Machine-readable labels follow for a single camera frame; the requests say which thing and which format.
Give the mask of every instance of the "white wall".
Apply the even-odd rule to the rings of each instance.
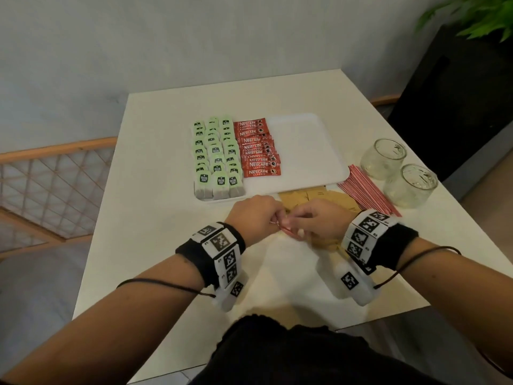
[[[437,1],[2,0],[0,152],[117,135],[129,92],[340,67],[400,92]]]

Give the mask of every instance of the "wristband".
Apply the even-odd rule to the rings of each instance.
[[[404,249],[418,236],[414,229],[399,224],[396,217],[368,209],[351,222],[342,247],[369,274],[376,265],[394,270]]]
[[[176,249],[200,272],[205,287],[223,289],[240,274],[240,256],[246,244],[240,233],[226,223],[211,223]]]

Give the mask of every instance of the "white table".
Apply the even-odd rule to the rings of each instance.
[[[226,217],[232,202],[183,205],[185,195],[174,186],[183,151],[173,147],[188,140],[192,121],[224,113],[250,120],[305,112],[322,119],[349,164],[357,164],[377,138],[400,140],[340,70],[131,94],[74,316],[119,282],[172,255],[199,227]],[[408,153],[406,163],[420,162],[411,149]],[[439,153],[435,146],[433,153]],[[456,246],[513,277],[513,265],[443,186],[420,209],[401,212],[405,224],[424,238]],[[384,286],[366,307],[337,298],[324,282],[329,279],[325,261],[326,256],[281,233],[249,248],[243,269],[250,280],[240,304],[224,314],[209,298],[196,298],[132,380],[206,363],[223,332],[247,313],[265,314],[286,326],[340,329],[428,305],[401,278]],[[381,268],[372,277],[377,282],[389,274]]]

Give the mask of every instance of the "right hand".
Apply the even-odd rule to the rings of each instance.
[[[326,239],[342,239],[357,213],[351,212],[331,201],[313,199],[298,205],[281,221],[293,232],[303,229]]]

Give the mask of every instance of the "left hand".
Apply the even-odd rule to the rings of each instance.
[[[225,223],[232,225],[244,238],[246,247],[252,246],[279,231],[277,222],[285,218],[283,204],[272,196],[256,195],[237,201]]]

